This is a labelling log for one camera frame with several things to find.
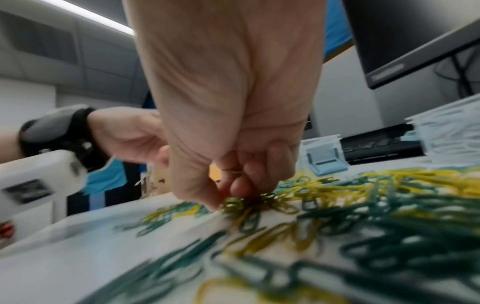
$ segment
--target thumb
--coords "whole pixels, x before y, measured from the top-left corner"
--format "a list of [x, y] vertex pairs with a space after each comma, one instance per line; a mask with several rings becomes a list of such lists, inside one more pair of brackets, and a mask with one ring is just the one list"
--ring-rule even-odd
[[216, 210], [222, 203], [217, 184], [209, 178], [211, 160], [188, 153], [178, 145], [169, 147], [169, 168], [173, 194], [187, 201]]

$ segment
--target monitor screen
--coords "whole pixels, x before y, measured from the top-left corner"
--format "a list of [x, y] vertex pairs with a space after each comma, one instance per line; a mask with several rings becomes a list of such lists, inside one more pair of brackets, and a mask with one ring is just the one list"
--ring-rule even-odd
[[[385, 83], [389, 73], [395, 76], [407, 70], [412, 72], [480, 39], [479, 0], [343, 0], [343, 5], [370, 87]], [[472, 27], [472, 23], [478, 23], [476, 31], [471, 29], [468, 35], [461, 31]], [[455, 35], [455, 39], [444, 39]], [[429, 45], [432, 48], [428, 52], [407, 58]], [[402, 58], [403, 66], [391, 66], [390, 71], [375, 74]]]

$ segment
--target desk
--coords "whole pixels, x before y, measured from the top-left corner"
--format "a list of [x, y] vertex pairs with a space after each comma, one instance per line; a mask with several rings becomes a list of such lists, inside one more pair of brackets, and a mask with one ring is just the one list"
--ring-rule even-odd
[[[432, 166], [425, 157], [393, 160], [351, 167], [345, 176], [364, 171]], [[197, 219], [176, 218], [167, 226], [135, 237], [138, 230], [115, 232], [113, 227], [139, 220], [161, 206], [179, 202], [164, 194], [67, 217], [0, 251], [0, 297], [2, 303], [74, 303], [130, 268], [156, 258], [226, 226], [220, 214]], [[341, 260], [338, 244], [325, 243], [322, 262], [354, 267]], [[190, 283], [182, 292], [162, 303], [188, 303], [198, 286]], [[459, 283], [444, 281], [435, 289], [452, 290], [469, 298], [478, 296]]]

